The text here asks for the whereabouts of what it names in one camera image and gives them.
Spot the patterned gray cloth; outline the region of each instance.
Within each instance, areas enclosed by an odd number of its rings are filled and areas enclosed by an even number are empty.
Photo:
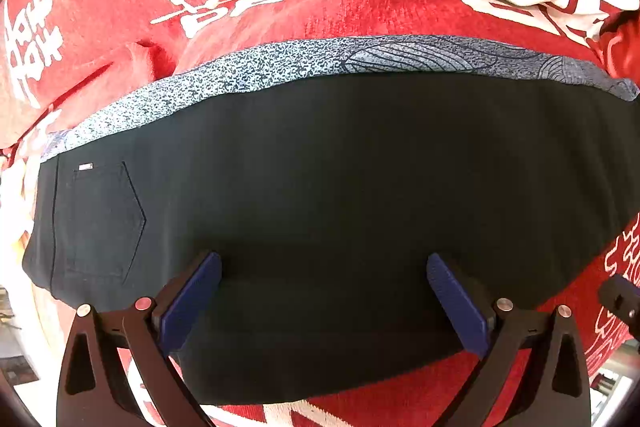
[[[405,35],[276,42],[225,55],[141,87],[75,129],[52,135],[42,161],[92,140],[159,120],[210,96],[256,91],[312,76],[391,71],[457,71],[513,80],[548,79],[595,87],[629,102],[638,96],[633,81],[612,78],[591,62],[484,39]]]

